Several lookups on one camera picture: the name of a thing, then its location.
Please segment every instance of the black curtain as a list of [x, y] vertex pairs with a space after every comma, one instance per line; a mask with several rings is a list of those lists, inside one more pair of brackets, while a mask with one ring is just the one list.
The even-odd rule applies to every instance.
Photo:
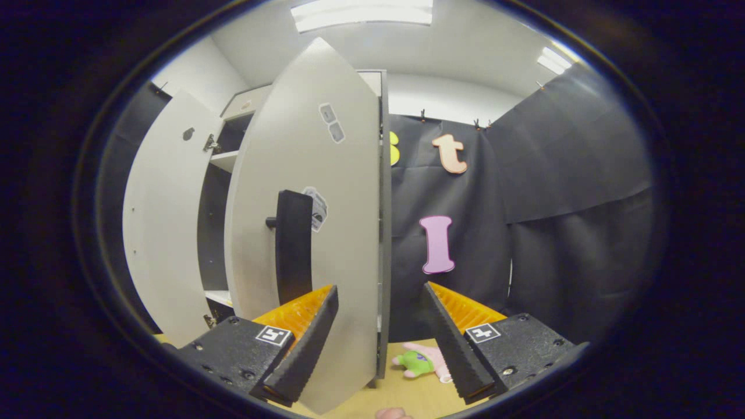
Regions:
[[[390, 341], [432, 337], [428, 313], [419, 303], [428, 280], [439, 283], [493, 309], [507, 301], [510, 255], [507, 225], [500, 202], [495, 153], [484, 132], [473, 125], [390, 116], [399, 138], [401, 159], [391, 168], [393, 255], [391, 272]], [[458, 151], [468, 164], [462, 174], [447, 172], [432, 140], [452, 134], [463, 143]], [[450, 257], [455, 269], [427, 275], [426, 235], [419, 220], [447, 215]]]
[[101, 224], [107, 254], [114, 271], [114, 280], [124, 298], [137, 315], [150, 327], [152, 333], [160, 329], [148, 314], [135, 289], [124, 252], [121, 217], [124, 191], [127, 188], [132, 163], [145, 134], [155, 122], [171, 97], [152, 83], [143, 86], [124, 109], [107, 143], [103, 155], [99, 182], [103, 187], [101, 199]]
[[486, 137], [510, 225], [505, 311], [596, 340], [650, 277], [655, 189], [643, 131], [610, 84], [575, 65]]

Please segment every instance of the white wall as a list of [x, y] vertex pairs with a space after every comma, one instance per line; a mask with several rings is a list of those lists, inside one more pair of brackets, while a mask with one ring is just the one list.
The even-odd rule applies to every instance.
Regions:
[[421, 75], [388, 74], [388, 112], [485, 127], [524, 98], [477, 84]]
[[231, 97], [245, 90], [246, 81], [207, 37], [171, 61], [153, 77], [153, 83], [171, 96], [183, 89], [220, 115]]

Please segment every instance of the pink letter i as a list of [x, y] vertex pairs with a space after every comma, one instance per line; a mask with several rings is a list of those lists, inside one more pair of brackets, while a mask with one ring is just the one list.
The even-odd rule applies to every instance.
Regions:
[[448, 226], [452, 223], [450, 217], [444, 215], [419, 220], [419, 225], [427, 232], [427, 263], [422, 266], [425, 274], [438, 274], [455, 268], [448, 249]]

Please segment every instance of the door hinge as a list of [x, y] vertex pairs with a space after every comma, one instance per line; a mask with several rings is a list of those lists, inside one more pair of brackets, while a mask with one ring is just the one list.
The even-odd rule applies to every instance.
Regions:
[[223, 150], [223, 148], [218, 144], [218, 142], [215, 141], [215, 136], [212, 134], [209, 134], [209, 137], [207, 137], [207, 143], [205, 143], [204, 148], [202, 150], [207, 151], [210, 148], [214, 148], [215, 151], [217, 151], [218, 153]]

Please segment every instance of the black door handle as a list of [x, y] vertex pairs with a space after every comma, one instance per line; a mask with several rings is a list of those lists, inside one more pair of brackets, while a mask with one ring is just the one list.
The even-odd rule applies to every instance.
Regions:
[[284, 190], [277, 198], [276, 217], [267, 227], [275, 229], [274, 252], [279, 303], [313, 291], [311, 276], [311, 217], [313, 198]]

